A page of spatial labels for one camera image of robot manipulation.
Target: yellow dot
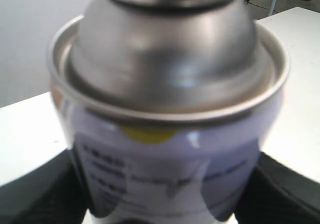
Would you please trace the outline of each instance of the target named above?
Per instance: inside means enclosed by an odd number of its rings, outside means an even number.
[[[173,137],[176,132],[171,130],[143,129],[121,126],[121,130],[130,138],[144,144],[157,144]]]

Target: spray can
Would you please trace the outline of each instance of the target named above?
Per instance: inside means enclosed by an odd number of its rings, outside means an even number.
[[[227,221],[289,72],[243,0],[92,0],[48,63],[99,224]]]

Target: white table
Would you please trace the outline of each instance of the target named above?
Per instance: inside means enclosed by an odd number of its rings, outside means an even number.
[[[284,42],[292,63],[283,109],[263,150],[320,183],[320,14],[293,8],[261,22]],[[50,94],[1,108],[0,139],[0,167],[6,167],[0,169],[0,186],[63,151],[65,140]]]

